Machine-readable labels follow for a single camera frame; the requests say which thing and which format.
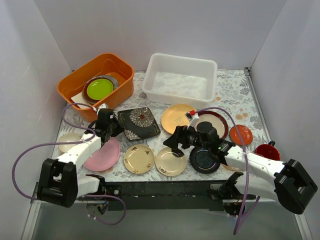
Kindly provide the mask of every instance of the white wall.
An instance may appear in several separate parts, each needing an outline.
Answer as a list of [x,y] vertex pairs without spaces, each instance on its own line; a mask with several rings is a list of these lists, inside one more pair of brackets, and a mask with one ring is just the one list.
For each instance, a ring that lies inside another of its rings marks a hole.
[[[71,69],[33,0],[0,1],[0,239],[20,239],[30,201],[11,180],[18,155],[55,141],[65,105],[56,85]],[[17,167],[18,185],[32,195],[51,147],[27,154]]]
[[151,54],[250,67],[286,0],[34,0],[73,70],[113,52],[136,70]]
[[[300,161],[320,187],[320,0],[287,0],[251,70],[282,159]],[[317,192],[305,211],[313,239],[319,203]]]

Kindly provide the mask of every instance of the table surface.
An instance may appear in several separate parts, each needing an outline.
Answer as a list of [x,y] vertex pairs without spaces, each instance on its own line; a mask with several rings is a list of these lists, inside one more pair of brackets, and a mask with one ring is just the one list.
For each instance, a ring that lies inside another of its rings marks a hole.
[[[126,169],[124,165],[124,155],[130,147],[136,144],[144,144],[149,146],[154,151],[155,155],[157,155],[157,153],[165,147],[163,145],[163,141],[170,136],[170,134],[161,126],[161,116],[170,105],[151,102],[148,100],[147,95],[141,90],[144,76],[145,72],[136,72],[134,74],[133,95],[116,107],[114,111],[117,113],[121,110],[149,107],[161,129],[161,134],[154,138],[130,142],[126,139],[125,135],[121,133],[116,137],[121,147],[120,157],[116,164],[103,172],[92,172],[82,166],[78,171],[78,176],[81,177],[86,174],[98,174],[105,177],[107,182],[203,181],[228,179],[233,174],[233,171],[227,170],[222,165],[214,173],[202,174],[194,170],[189,161],[187,161],[185,170],[178,176],[165,176],[157,170],[155,165],[144,174],[134,174]],[[245,125],[251,129],[253,141],[251,144],[247,145],[247,149],[249,151],[253,151],[257,146],[268,141],[262,124],[262,119],[255,104],[255,99],[243,70],[218,70],[215,96],[215,101],[207,104],[206,107],[223,108],[231,114],[236,124]],[[230,130],[233,126],[231,120],[224,112],[217,112],[226,119]],[[70,108],[66,112],[66,118],[68,121],[79,126],[87,127],[89,124],[88,122],[85,122],[73,108]],[[80,136],[84,133],[83,130],[74,128],[62,121],[57,140],[69,132],[75,132]],[[188,159],[192,149],[193,148],[190,147],[189,149],[183,150]],[[60,151],[58,147],[55,146],[52,158],[55,159],[59,155]]]

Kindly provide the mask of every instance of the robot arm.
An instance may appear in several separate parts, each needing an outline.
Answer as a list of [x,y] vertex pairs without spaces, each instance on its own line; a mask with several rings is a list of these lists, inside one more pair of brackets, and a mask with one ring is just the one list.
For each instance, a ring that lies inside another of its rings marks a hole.
[[[195,130],[189,126],[177,126],[171,137],[163,142],[179,156],[190,146],[208,150],[216,162],[246,169],[243,150],[234,143],[219,139],[216,129],[209,122],[201,122]],[[248,153],[249,172],[259,178],[249,181],[248,194],[278,200],[287,210],[302,214],[317,192],[318,187],[302,165],[291,159],[289,162],[275,161]],[[235,172],[224,185],[213,194],[221,199],[236,198],[245,191],[246,180],[242,172]]]
[[98,119],[90,124],[95,124],[96,136],[90,141],[85,141],[93,136],[86,131],[81,141],[57,159],[48,158],[42,164],[37,198],[56,205],[71,207],[75,200],[86,194],[104,194],[105,179],[98,175],[77,177],[77,172],[85,161],[110,137],[120,134],[123,129],[119,125],[113,110],[101,107],[98,110]]

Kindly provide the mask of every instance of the green plate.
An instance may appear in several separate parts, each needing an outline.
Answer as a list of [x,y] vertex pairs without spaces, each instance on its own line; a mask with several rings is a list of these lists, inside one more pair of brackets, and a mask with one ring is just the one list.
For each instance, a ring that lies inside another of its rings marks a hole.
[[104,78],[100,78],[91,82],[86,89],[89,98],[93,100],[101,100],[114,90],[113,83]]

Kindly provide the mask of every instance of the wire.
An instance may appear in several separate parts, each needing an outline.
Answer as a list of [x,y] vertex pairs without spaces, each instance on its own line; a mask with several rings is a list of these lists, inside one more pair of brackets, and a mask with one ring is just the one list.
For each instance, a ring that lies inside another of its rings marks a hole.
[[[63,109],[63,112],[62,112],[62,119],[65,123],[67,123],[68,125],[74,127],[74,128],[77,128],[77,129],[83,129],[83,130],[87,130],[87,131],[90,131],[92,132],[92,136],[87,138],[87,139],[84,139],[84,140],[81,140],[81,141],[69,141],[69,142],[48,142],[48,143],[42,143],[42,144],[38,144],[38,145],[35,145],[35,146],[32,146],[32,147],[29,147],[27,150],[23,151],[18,157],[17,159],[14,161],[13,163],[13,166],[12,166],[12,172],[11,172],[11,177],[12,177],[12,182],[13,182],[13,185],[15,187],[15,189],[17,190],[17,192],[22,195],[23,197],[27,198],[27,199],[31,199],[31,200],[38,200],[38,198],[36,197],[33,197],[33,196],[29,196],[27,194],[25,194],[23,191],[21,191],[21,189],[19,188],[18,184],[17,184],[17,180],[16,180],[16,167],[17,167],[17,164],[18,162],[20,161],[20,159],[26,154],[28,153],[29,151],[33,150],[33,149],[36,149],[36,148],[40,148],[40,147],[44,147],[44,146],[55,146],[55,145],[67,145],[67,144],[82,144],[82,143],[85,143],[85,142],[89,142],[90,140],[92,140],[95,136],[96,136],[96,132],[91,129],[91,128],[88,128],[88,127],[83,127],[83,126],[78,126],[78,125],[75,125],[69,121],[67,121],[66,119],[66,111],[68,108],[70,108],[71,106],[73,105],[82,105],[82,106],[86,106],[88,108],[91,108],[92,110],[95,110],[94,107],[90,106],[90,105],[87,105],[87,104],[83,104],[83,103],[71,103],[69,105],[67,105],[64,109]],[[88,194],[88,195],[85,195],[84,197],[89,197],[89,198],[96,198],[96,197],[103,197],[103,198],[108,198],[108,199],[115,199],[115,200],[118,200],[122,203],[123,205],[123,215],[122,217],[116,221],[116,222],[108,222],[108,221],[105,221],[99,217],[95,217],[93,215],[90,215],[90,217],[94,218],[94,219],[97,219],[98,221],[100,222],[103,222],[107,225],[116,225],[118,223],[120,223],[124,217],[126,216],[126,211],[127,211],[127,208],[126,208],[126,204],[125,202],[118,198],[118,197],[115,197],[115,196],[111,196],[111,195],[92,195],[92,194]]]
[[90,195],[90,194],[89,194],[89,195],[85,195],[85,197],[90,197],[90,198],[103,197],[103,198],[115,199],[115,200],[118,200],[118,201],[122,204],[122,206],[123,206],[123,214],[122,214],[122,216],[119,218],[119,220],[118,220],[118,221],[115,221],[115,222],[106,221],[106,220],[104,220],[104,219],[102,219],[102,218],[100,218],[100,217],[96,217],[96,216],[94,216],[94,215],[91,215],[91,214],[88,213],[88,211],[86,211],[86,213],[88,214],[88,216],[91,217],[91,218],[93,218],[93,219],[95,219],[95,220],[98,220],[98,221],[100,221],[100,222],[102,222],[102,223],[104,223],[104,224],[113,226],[113,225],[117,225],[118,223],[120,223],[120,222],[125,218],[125,216],[126,216],[126,213],[127,213],[126,204],[125,204],[125,202],[124,202],[122,199],[120,199],[120,198],[118,198],[118,197],[116,197],[116,196],[111,196],[111,195]]
[[234,128],[236,130],[236,133],[238,134],[239,138],[240,138],[240,141],[241,141],[241,144],[242,144],[242,150],[244,152],[244,159],[245,159],[245,187],[244,187],[244,193],[243,193],[243,199],[242,199],[242,203],[241,203],[241,207],[240,207],[240,213],[239,213],[239,216],[236,220],[236,223],[235,223],[235,227],[234,227],[234,230],[233,230],[233,235],[236,235],[238,230],[240,229],[241,225],[244,223],[244,221],[246,220],[246,218],[248,217],[248,215],[252,212],[252,210],[257,206],[259,200],[260,200],[260,196],[258,196],[256,198],[256,201],[255,203],[253,204],[253,206],[249,209],[248,212],[244,213],[243,214],[243,211],[244,211],[244,207],[245,207],[245,203],[246,203],[246,199],[247,199],[247,195],[248,195],[248,188],[249,188],[249,161],[248,161],[248,156],[247,156],[247,153],[246,153],[246,145],[245,145],[245,142],[239,132],[239,129],[234,121],[234,119],[232,118],[232,116],[230,115],[230,113],[228,113],[226,110],[224,110],[223,108],[221,107],[216,107],[216,106],[212,106],[212,107],[207,107],[207,108],[204,108],[204,109],[201,109],[201,110],[198,110],[195,112],[195,114],[199,113],[199,112],[202,112],[202,111],[206,111],[206,110],[211,110],[211,109],[216,109],[216,110],[220,110],[220,111],[223,111],[225,114],[228,115],[228,117],[230,118],[232,124],[234,125]]

